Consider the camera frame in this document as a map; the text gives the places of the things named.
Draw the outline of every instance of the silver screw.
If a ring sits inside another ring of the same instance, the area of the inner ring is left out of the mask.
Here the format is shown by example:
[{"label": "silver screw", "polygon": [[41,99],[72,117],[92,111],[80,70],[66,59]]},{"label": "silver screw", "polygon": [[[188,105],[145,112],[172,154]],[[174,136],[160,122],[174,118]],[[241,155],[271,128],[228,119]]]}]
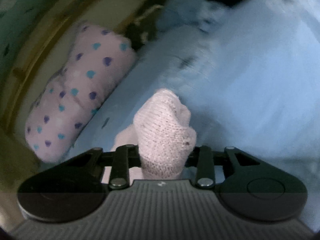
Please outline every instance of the silver screw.
[{"label": "silver screw", "polygon": [[209,187],[213,185],[214,181],[209,178],[201,178],[201,179],[198,179],[197,183],[200,187]]},{"label": "silver screw", "polygon": [[122,187],[127,184],[127,181],[124,178],[115,178],[111,180],[111,185],[114,187]]}]

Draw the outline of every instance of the blue sheet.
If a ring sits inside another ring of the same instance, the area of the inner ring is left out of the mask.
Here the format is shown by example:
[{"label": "blue sheet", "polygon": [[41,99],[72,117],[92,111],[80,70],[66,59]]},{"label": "blue sheet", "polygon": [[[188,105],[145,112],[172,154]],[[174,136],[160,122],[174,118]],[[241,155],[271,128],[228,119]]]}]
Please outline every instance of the blue sheet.
[{"label": "blue sheet", "polygon": [[67,158],[102,147],[159,88],[191,111],[197,145],[233,145],[300,178],[300,217],[320,229],[320,25],[310,0],[247,0],[207,35],[197,26],[165,33],[85,127]]}]

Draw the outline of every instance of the ribbed gray surface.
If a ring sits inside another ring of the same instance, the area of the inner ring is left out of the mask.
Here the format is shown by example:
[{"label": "ribbed gray surface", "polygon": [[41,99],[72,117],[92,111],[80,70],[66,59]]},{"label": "ribbed gray surface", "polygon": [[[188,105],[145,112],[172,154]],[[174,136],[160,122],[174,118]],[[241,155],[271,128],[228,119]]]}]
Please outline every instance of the ribbed gray surface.
[{"label": "ribbed gray surface", "polygon": [[27,220],[12,235],[17,239],[310,239],[298,220],[255,224],[228,212],[210,191],[187,180],[135,181],[112,191],[101,207],[84,219],[65,224]]}]

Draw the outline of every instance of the purple polka dot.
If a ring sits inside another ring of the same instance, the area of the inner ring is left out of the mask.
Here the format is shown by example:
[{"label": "purple polka dot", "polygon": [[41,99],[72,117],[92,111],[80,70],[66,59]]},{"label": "purple polka dot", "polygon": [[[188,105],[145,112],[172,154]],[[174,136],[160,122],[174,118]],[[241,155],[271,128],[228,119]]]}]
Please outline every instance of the purple polka dot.
[{"label": "purple polka dot", "polygon": [[76,56],[76,60],[81,59],[82,56],[83,56],[83,53],[79,53],[79,54]]},{"label": "purple polka dot", "polygon": [[77,123],[75,123],[75,128],[79,129],[82,125],[83,125],[83,123],[77,122]]},{"label": "purple polka dot", "polygon": [[111,62],[112,62],[112,58],[111,58],[111,57],[105,57],[105,58],[103,59],[103,63],[104,63],[107,67],[109,67],[109,66],[111,65]]},{"label": "purple polka dot", "polygon": [[101,33],[102,33],[102,35],[107,35],[108,33],[110,33],[110,31],[108,31],[108,30],[103,30]]},{"label": "purple polka dot", "polygon": [[59,97],[63,98],[65,95],[66,95],[66,92],[65,91],[61,91],[60,94],[59,94]]},{"label": "purple polka dot", "polygon": [[49,120],[50,120],[50,117],[49,117],[49,116],[47,116],[47,115],[45,115],[45,116],[44,116],[44,123],[48,123],[48,122],[49,122]]},{"label": "purple polka dot", "polygon": [[95,99],[96,99],[96,96],[97,96],[97,92],[91,92],[91,93],[89,94],[89,98],[90,98],[91,100],[95,100]]},{"label": "purple polka dot", "polygon": [[46,145],[47,147],[50,147],[50,145],[51,145],[51,142],[50,142],[50,141],[45,141],[44,143],[45,143],[45,145]]}]

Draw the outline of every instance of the wooden frame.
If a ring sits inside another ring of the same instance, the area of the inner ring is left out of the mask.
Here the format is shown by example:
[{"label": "wooden frame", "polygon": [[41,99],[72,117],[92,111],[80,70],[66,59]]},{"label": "wooden frame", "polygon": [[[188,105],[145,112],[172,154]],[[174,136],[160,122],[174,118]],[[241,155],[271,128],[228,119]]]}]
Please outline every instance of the wooden frame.
[{"label": "wooden frame", "polygon": [[[6,103],[1,119],[1,125],[6,134],[12,135],[23,98],[51,49],[76,19],[95,1],[73,0],[61,13],[56,15],[51,24],[46,27],[46,31],[42,32],[43,36],[28,53],[23,66],[13,67],[11,76],[15,77],[15,81],[13,81],[10,97],[7,100],[10,103]],[[133,20],[134,13],[121,22],[114,31],[122,33]]]}]

